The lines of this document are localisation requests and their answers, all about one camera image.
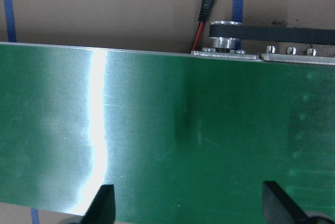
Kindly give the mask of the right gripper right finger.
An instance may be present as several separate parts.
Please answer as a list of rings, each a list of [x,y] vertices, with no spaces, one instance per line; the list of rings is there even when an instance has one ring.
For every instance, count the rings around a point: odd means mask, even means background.
[[[266,223],[306,223],[308,219],[275,181],[263,182],[262,214]]]

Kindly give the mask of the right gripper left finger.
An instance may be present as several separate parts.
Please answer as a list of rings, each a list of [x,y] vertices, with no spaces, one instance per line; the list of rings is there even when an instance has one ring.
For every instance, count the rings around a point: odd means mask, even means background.
[[[113,184],[102,185],[80,223],[115,223],[116,206]]]

